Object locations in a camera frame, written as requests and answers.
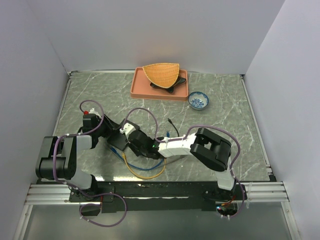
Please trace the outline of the black network switch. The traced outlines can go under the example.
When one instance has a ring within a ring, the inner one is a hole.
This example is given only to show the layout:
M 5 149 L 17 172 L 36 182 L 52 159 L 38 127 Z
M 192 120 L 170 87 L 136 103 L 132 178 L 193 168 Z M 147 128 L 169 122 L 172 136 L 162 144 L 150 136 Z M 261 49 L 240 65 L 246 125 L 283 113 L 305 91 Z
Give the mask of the black network switch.
M 109 145 L 121 151 L 124 151 L 129 145 L 127 137 L 120 133 L 120 128 L 122 127 L 124 121 L 125 120 L 123 119 L 120 124 L 115 124 L 115 128 L 111 130 L 110 135 L 106 140 Z

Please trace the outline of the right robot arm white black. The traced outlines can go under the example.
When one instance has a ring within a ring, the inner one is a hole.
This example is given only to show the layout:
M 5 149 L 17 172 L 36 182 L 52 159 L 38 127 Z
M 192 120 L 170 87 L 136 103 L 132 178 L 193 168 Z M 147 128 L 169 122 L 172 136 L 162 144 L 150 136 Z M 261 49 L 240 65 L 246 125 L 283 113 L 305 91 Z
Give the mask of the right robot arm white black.
M 137 155 L 150 159 L 167 159 L 192 155 L 212 170 L 217 179 L 218 193 L 223 199 L 236 194 L 236 181 L 231 174 L 231 143 L 220 135 L 200 127 L 196 133 L 183 137 L 147 136 L 140 129 L 125 127 L 120 131 L 129 148 Z

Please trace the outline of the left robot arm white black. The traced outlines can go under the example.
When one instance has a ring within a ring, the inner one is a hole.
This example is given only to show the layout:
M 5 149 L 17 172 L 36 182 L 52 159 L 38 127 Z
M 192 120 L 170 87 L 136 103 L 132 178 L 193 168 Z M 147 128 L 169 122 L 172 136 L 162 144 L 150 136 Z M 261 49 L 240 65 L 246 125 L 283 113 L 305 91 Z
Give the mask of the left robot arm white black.
M 87 201 L 94 201 L 101 190 L 92 174 L 77 166 L 77 153 L 94 149 L 99 138 L 110 138 L 119 132 L 120 125 L 105 114 L 84 112 L 82 127 L 76 134 L 43 138 L 35 173 L 39 179 L 66 184 L 80 192 Z

